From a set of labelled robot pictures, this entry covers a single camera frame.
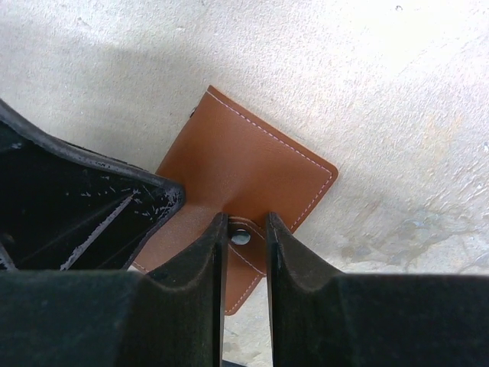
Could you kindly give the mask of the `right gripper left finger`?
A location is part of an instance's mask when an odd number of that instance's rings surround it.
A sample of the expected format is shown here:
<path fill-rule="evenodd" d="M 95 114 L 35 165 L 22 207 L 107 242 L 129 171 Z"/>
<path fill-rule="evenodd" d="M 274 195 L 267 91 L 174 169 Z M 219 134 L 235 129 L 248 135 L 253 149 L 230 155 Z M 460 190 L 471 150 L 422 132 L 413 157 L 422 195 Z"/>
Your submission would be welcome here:
<path fill-rule="evenodd" d="M 3 366 L 220 366 L 228 217 L 148 274 L 1 274 Z"/>

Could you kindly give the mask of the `brown leather card holder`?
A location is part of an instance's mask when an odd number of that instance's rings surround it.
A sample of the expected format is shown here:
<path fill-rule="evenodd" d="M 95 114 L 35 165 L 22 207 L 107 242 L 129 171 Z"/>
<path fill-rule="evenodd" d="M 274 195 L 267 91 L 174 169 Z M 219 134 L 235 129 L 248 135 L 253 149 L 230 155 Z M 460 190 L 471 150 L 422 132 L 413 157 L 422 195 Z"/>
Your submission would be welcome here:
<path fill-rule="evenodd" d="M 226 213 L 231 242 L 225 314 L 235 314 L 266 276 L 265 224 L 277 213 L 295 231 L 338 170 L 214 87 L 204 93 L 157 169 L 183 185 L 186 202 L 146 243 L 134 267 L 147 273 L 197 240 Z"/>

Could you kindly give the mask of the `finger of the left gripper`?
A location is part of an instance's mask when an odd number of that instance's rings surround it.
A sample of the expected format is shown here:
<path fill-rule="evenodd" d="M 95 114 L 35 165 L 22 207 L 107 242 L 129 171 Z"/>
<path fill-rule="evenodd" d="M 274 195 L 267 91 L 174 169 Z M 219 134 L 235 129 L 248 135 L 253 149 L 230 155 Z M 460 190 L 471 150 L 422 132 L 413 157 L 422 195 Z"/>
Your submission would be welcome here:
<path fill-rule="evenodd" d="M 2 270 L 127 269 L 184 201 L 180 184 L 55 138 L 2 103 Z"/>

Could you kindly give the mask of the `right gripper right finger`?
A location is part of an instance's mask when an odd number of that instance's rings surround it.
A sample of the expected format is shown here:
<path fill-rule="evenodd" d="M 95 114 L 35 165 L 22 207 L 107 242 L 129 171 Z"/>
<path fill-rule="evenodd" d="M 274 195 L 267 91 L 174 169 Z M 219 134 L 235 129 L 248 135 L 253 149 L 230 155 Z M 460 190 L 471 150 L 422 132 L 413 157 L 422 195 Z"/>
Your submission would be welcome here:
<path fill-rule="evenodd" d="M 486 366 L 484 275 L 344 273 L 266 220 L 275 366 Z"/>

